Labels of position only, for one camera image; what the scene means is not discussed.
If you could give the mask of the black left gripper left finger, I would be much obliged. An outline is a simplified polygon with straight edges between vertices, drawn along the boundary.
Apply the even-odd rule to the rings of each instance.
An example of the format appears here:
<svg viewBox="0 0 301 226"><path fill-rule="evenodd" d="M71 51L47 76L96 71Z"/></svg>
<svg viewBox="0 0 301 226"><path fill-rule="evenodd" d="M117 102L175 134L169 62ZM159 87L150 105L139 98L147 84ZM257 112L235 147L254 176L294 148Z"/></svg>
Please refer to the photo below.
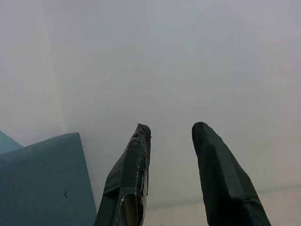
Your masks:
<svg viewBox="0 0 301 226"><path fill-rule="evenodd" d="M145 219L151 130L138 124L120 158L110 170L95 220L96 226L141 226Z"/></svg>

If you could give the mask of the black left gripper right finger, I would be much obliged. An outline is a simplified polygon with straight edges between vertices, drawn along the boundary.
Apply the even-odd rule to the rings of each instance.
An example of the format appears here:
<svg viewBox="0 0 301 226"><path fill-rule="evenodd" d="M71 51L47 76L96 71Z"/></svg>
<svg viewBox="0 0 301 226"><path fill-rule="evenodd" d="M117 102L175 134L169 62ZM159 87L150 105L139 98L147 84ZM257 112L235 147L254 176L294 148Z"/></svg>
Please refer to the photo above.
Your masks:
<svg viewBox="0 0 301 226"><path fill-rule="evenodd" d="M206 123L196 122L192 140L210 226L269 226L258 194L221 137Z"/></svg>

